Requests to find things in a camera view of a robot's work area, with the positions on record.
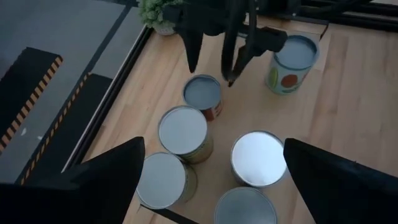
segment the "can with colorful label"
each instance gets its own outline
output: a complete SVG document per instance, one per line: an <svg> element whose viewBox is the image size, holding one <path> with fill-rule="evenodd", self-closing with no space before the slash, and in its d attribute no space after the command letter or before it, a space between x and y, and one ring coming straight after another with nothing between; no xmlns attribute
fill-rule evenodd
<svg viewBox="0 0 398 224"><path fill-rule="evenodd" d="M206 118L192 106L170 109L160 120L158 130L163 147L191 164L205 161L213 152Z"/></svg>
<svg viewBox="0 0 398 224"><path fill-rule="evenodd" d="M267 86L280 95L295 92L318 57L319 47L314 40L302 35L289 36L282 50L272 57Z"/></svg>

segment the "green plant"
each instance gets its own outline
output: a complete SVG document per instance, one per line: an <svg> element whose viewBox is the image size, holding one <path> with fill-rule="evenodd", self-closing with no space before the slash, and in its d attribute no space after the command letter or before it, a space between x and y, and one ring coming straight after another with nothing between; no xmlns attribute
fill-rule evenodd
<svg viewBox="0 0 398 224"><path fill-rule="evenodd" d="M142 22L147 24L148 27L153 27L154 25L173 26L171 22L163 20L162 10L164 6L182 2L183 0L141 0L139 3L139 15Z"/></svg>

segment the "tin can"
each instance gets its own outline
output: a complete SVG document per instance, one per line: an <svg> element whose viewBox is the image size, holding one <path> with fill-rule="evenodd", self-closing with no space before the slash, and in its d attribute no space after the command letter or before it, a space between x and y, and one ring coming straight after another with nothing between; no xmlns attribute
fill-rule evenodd
<svg viewBox="0 0 398 224"><path fill-rule="evenodd" d="M240 184L258 188L270 186L286 171L283 153L283 142L267 131L244 134L232 148L233 175Z"/></svg>
<svg viewBox="0 0 398 224"><path fill-rule="evenodd" d="M145 159L137 193L143 205L162 209L190 200L197 183L197 175L189 165L174 155L158 152Z"/></svg>
<svg viewBox="0 0 398 224"><path fill-rule="evenodd" d="M200 110L207 121L213 121L223 109L220 83L210 75L195 75L189 79L182 97L186 104Z"/></svg>
<svg viewBox="0 0 398 224"><path fill-rule="evenodd" d="M158 130L163 147L191 164L205 161L213 152L206 118L192 106L176 106L166 112Z"/></svg>
<svg viewBox="0 0 398 224"><path fill-rule="evenodd" d="M215 224L276 224L271 201L257 189L238 187L226 192L218 201Z"/></svg>
<svg viewBox="0 0 398 224"><path fill-rule="evenodd" d="M291 35L280 52L274 53L266 77L267 86L280 95L295 92L319 57L318 43Z"/></svg>

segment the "white can lid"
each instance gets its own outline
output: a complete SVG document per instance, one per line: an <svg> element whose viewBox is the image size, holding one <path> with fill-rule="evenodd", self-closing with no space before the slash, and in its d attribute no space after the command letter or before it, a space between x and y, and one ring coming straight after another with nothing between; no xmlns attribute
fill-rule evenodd
<svg viewBox="0 0 398 224"><path fill-rule="evenodd" d="M207 123L204 115L191 106L176 106L166 112L159 124L159 139L173 154L188 154L205 140Z"/></svg>
<svg viewBox="0 0 398 224"><path fill-rule="evenodd" d="M265 187L282 178L286 170L283 143L266 131L253 131L234 144L231 160L234 171L249 185Z"/></svg>
<svg viewBox="0 0 398 224"><path fill-rule="evenodd" d="M165 152L155 153L144 161L137 193L145 206L167 208L181 197L185 179L185 169L177 157Z"/></svg>

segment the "black panel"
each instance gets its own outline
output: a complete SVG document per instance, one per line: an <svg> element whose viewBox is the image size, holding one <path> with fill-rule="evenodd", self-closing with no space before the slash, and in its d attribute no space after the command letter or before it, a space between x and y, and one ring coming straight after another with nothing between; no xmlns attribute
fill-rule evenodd
<svg viewBox="0 0 398 224"><path fill-rule="evenodd" d="M0 80L0 108L2 108L0 110L0 139L11 127L11 123L16 120L22 107L25 107L24 111L30 111L30 108L25 104L35 88L38 88L40 92L44 91L48 84L44 80L47 70L52 69L54 63L55 69L52 69L52 75L47 75L46 78L49 80L59 67L56 58L58 58L58 62L62 61L61 56L57 54L27 47ZM43 81L44 88L39 85L40 81ZM21 112L21 116L25 118L27 113Z"/></svg>
<svg viewBox="0 0 398 224"><path fill-rule="evenodd" d="M77 84L78 94L72 94L69 101L65 103L53 122L52 128L47 131L17 183L25 178L24 183L31 184L44 177L61 173L111 81L112 79L99 75L88 75L86 82Z"/></svg>

